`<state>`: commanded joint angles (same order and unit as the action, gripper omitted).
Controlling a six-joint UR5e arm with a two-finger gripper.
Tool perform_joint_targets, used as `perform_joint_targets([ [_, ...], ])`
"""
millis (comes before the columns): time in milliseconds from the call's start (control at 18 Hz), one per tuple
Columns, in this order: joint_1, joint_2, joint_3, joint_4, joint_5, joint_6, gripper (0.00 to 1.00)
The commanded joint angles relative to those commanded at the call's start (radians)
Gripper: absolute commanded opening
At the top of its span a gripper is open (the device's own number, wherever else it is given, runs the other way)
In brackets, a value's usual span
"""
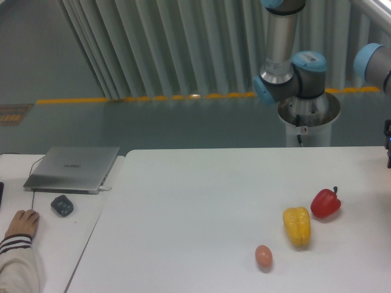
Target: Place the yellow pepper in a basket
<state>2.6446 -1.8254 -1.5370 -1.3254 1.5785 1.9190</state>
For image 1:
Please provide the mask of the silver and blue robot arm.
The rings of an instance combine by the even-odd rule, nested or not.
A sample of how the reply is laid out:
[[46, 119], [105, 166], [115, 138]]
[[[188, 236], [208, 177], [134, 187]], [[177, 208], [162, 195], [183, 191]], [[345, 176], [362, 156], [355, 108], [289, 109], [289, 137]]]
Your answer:
[[[279, 103], [287, 147], [328, 147], [338, 99], [325, 90], [327, 63], [315, 51], [292, 50], [299, 12], [306, 1], [261, 1], [269, 13], [265, 64], [253, 79], [264, 104]], [[358, 76], [390, 96], [390, 48], [365, 45], [354, 59]]]

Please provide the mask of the cream sleeve striped cuff forearm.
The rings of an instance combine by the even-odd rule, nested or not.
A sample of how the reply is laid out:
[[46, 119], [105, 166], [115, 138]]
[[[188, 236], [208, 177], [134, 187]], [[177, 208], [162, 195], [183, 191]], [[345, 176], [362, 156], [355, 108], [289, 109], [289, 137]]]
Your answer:
[[32, 237], [15, 234], [1, 242], [1, 292], [40, 292]]

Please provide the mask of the person's hand on mouse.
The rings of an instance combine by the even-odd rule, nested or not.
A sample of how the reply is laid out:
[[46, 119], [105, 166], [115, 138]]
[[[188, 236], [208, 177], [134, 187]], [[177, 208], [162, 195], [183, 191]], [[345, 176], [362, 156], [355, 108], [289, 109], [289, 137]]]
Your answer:
[[17, 211], [5, 232], [5, 237], [16, 235], [35, 236], [38, 228], [40, 214], [33, 209]]

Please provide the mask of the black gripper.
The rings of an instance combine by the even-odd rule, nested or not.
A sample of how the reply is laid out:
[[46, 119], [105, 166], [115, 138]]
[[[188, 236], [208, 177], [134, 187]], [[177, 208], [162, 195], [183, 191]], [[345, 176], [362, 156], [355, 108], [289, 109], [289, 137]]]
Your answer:
[[384, 123], [384, 135], [386, 137], [386, 141], [384, 144], [384, 148], [387, 150], [387, 168], [391, 168], [391, 155], [390, 155], [390, 125], [391, 120], [386, 120]]

